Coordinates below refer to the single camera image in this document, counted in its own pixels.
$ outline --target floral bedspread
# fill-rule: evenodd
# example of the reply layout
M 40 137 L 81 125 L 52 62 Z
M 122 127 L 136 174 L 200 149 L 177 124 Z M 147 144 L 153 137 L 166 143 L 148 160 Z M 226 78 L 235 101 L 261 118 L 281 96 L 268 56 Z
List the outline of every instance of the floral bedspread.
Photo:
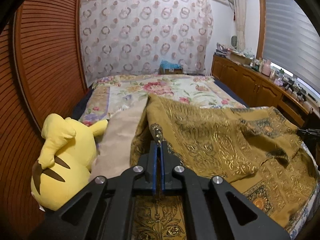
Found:
M 200 107 L 245 107 L 215 85 L 210 76 L 108 76 L 95 82 L 93 87 L 95 90 L 79 120 L 86 125 L 109 119 L 122 107 L 146 98 L 148 93 Z

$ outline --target wooden cabinet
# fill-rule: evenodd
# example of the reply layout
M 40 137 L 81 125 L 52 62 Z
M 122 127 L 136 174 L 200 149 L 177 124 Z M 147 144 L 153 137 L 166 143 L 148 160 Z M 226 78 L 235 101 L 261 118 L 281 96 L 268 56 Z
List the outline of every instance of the wooden cabinet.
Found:
M 212 75 L 227 85 L 249 107 L 274 106 L 292 123 L 301 127 L 309 119 L 308 103 L 301 103 L 262 73 L 233 61 L 214 56 Z
M 260 78 L 247 70 L 240 72 L 238 80 L 235 82 L 235 93 L 250 107 L 255 104 L 257 86 L 260 84 Z
M 239 76 L 239 68 L 232 62 L 225 62 L 221 70 L 220 81 L 236 92 L 236 84 Z
M 220 58 L 215 58 L 212 66 L 214 66 L 214 68 L 212 68 L 212 76 L 220 80 L 221 70 L 223 68 L 222 60 L 220 60 Z
M 253 106 L 278 106 L 282 93 L 273 85 L 261 81 L 258 85 Z

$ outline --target bottle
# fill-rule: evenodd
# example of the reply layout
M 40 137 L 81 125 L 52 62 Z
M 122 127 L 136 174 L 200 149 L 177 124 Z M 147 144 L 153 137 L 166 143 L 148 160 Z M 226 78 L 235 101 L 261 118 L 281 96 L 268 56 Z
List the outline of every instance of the bottle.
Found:
M 262 73 L 262 68 L 263 68 L 263 60 L 259 61 L 259 72 Z
M 266 76 L 270 76 L 270 73 L 271 73 L 271 61 L 267 60 L 263 64 L 262 74 L 264 74 Z

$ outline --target window blind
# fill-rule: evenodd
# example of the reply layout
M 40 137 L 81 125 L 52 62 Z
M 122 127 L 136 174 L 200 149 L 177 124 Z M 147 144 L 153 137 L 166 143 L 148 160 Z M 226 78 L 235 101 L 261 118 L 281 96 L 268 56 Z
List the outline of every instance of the window blind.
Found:
M 320 37 L 294 0 L 266 0 L 262 57 L 320 93 Z

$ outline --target beige cloth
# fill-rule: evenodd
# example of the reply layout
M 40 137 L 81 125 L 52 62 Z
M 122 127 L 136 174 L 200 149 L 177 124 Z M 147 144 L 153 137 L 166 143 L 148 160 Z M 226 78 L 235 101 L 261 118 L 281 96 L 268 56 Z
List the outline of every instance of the beige cloth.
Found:
M 111 117 L 99 143 L 99 155 L 92 164 L 89 181 L 100 175 L 107 179 L 113 178 L 130 168 L 131 141 L 146 103 L 147 99 L 144 99 Z

